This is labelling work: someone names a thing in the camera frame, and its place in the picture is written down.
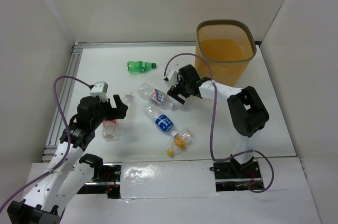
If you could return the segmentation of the clear bottle white cap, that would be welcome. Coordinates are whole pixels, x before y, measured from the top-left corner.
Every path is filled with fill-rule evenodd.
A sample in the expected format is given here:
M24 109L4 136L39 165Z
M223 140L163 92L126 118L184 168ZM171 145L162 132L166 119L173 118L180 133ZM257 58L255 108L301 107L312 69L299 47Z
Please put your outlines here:
M131 129L135 116L135 96L132 92L125 93L124 104L128 106L128 109L126 117L120 121L120 126L122 129Z

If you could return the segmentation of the clear bottle red label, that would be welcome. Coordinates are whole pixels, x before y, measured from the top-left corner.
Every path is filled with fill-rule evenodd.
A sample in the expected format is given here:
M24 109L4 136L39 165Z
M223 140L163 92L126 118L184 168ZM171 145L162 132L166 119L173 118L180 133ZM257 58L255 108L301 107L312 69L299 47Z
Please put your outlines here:
M107 141L114 141L117 134L117 121L105 120L102 124L102 136Z

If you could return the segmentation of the clear bottle orange white label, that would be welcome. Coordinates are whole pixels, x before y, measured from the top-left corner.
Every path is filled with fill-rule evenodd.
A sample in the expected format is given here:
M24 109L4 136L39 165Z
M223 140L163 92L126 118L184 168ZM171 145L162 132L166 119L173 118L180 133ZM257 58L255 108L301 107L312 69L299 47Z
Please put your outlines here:
M139 87L138 93L141 98L151 102L163 110L170 110L174 107L174 102L167 94L146 83Z

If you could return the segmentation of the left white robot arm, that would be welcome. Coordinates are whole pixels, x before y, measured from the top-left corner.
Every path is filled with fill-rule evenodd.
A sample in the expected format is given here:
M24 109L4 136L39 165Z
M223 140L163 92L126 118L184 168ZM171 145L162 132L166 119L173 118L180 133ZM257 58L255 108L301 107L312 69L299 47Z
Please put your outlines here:
M127 105L113 96L115 107L103 94L83 97L77 113L64 130L45 176L32 182L33 188L21 201L13 200L7 213L11 223L60 223L67 204L89 180L104 176L103 159L85 152L103 121L123 119Z

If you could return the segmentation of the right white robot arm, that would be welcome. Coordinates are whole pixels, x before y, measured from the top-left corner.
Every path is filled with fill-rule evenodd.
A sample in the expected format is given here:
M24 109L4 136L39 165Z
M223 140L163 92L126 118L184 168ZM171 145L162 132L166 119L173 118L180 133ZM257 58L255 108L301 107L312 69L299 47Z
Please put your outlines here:
M269 113L255 88L230 87L208 77L200 78L191 64L178 71L165 68L164 80L171 85L167 94L181 104L193 96L214 100L229 108L232 124L240 135L230 159L230 171L237 178L248 173L258 133L269 121Z

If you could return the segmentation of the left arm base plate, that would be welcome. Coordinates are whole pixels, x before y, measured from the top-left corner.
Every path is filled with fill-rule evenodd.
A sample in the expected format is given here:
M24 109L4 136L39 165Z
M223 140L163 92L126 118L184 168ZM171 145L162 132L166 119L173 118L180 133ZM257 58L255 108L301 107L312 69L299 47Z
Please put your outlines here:
M105 195L108 199L120 199L121 163L104 163L97 178L86 182L79 195Z

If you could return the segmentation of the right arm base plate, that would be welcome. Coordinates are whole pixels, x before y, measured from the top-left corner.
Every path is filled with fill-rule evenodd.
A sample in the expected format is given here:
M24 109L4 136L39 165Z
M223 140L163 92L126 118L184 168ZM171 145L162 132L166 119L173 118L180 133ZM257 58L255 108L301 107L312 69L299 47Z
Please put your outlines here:
M254 191L265 188L257 161L251 161L242 170L232 160L223 163L214 162L209 170L214 174L217 192L247 191L249 185Z

